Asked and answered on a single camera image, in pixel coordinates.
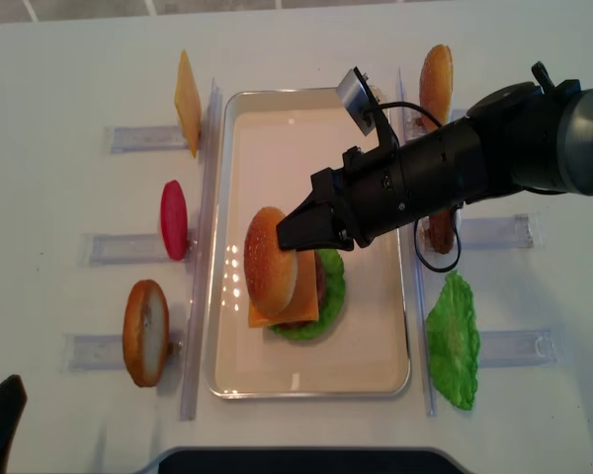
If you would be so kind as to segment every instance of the yellow cheese slice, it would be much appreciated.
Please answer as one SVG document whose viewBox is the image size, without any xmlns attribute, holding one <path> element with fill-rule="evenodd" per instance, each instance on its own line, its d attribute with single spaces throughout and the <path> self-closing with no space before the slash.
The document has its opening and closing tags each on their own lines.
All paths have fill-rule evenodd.
<svg viewBox="0 0 593 474">
<path fill-rule="evenodd" d="M 202 105 L 200 104 L 200 95 L 196 87 L 194 73 L 191 70 L 189 56 L 184 49 L 180 54 L 174 104 L 182 123 L 182 129 L 185 132 L 185 138 L 189 142 L 191 152 L 196 157 L 202 129 Z"/>
<path fill-rule="evenodd" d="M 249 328 L 265 328 L 276 324 L 296 323 L 299 321 L 318 321 L 314 251 L 298 252 L 296 255 L 298 271 L 295 292 L 290 304 L 281 313 L 269 318 L 259 311 L 251 301 L 248 304 Z"/>
</svg>

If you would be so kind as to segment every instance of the top bun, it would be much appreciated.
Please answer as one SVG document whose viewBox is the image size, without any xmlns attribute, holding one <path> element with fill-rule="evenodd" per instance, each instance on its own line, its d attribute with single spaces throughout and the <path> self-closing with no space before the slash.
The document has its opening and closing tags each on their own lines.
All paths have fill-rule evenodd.
<svg viewBox="0 0 593 474">
<path fill-rule="evenodd" d="M 433 47 L 424 59 L 422 75 L 419 79 L 419 104 L 446 124 L 451 110 L 453 96 L 453 57 L 451 49 L 443 44 Z M 422 121 L 428 131 L 437 126 L 426 116 Z"/>
<path fill-rule="evenodd" d="M 277 224 L 284 217 L 276 207 L 262 207 L 250 222 L 244 242 L 248 295 L 270 318 L 288 306 L 297 283 L 297 252 L 280 250 L 277 240 Z"/>
</svg>

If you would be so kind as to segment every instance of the tomato slice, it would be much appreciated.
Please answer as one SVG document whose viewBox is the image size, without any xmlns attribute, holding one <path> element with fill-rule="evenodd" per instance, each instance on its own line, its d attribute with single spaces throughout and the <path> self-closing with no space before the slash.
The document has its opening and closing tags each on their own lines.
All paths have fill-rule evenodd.
<svg viewBox="0 0 593 474">
<path fill-rule="evenodd" d="M 160 201 L 160 228 L 165 248 L 172 260 L 182 260 L 187 255 L 187 203 L 180 183 L 170 181 L 162 191 Z"/>
</svg>

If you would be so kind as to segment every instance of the metal tray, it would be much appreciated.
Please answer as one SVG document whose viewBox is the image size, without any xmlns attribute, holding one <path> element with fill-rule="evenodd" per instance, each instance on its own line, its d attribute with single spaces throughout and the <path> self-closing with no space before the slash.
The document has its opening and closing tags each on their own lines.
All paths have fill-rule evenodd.
<svg viewBox="0 0 593 474">
<path fill-rule="evenodd" d="M 374 90 L 377 96 L 380 91 Z M 392 395 L 410 374 L 399 232 L 342 253 L 347 297 L 337 324 L 309 343 L 248 328 L 242 249 L 264 205 L 284 212 L 310 174 L 378 143 L 358 130 L 334 89 L 242 93 L 225 111 L 204 372 L 221 398 Z"/>
</svg>

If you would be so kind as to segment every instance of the green lettuce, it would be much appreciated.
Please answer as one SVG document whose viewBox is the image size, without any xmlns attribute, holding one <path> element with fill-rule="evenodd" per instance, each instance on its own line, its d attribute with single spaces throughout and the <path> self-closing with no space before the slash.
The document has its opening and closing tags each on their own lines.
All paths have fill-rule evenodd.
<svg viewBox="0 0 593 474">
<path fill-rule="evenodd" d="M 458 272 L 446 275 L 446 284 L 426 319 L 426 335 L 433 384 L 457 408 L 471 410 L 478 386 L 481 338 L 472 290 Z"/>
<path fill-rule="evenodd" d="M 345 302 L 345 265 L 337 250 L 321 249 L 316 251 L 320 256 L 326 274 L 327 291 L 318 312 L 318 321 L 300 328 L 284 329 L 271 326 L 276 334 L 291 341 L 309 341 L 315 339 L 329 329 L 340 313 Z"/>
</svg>

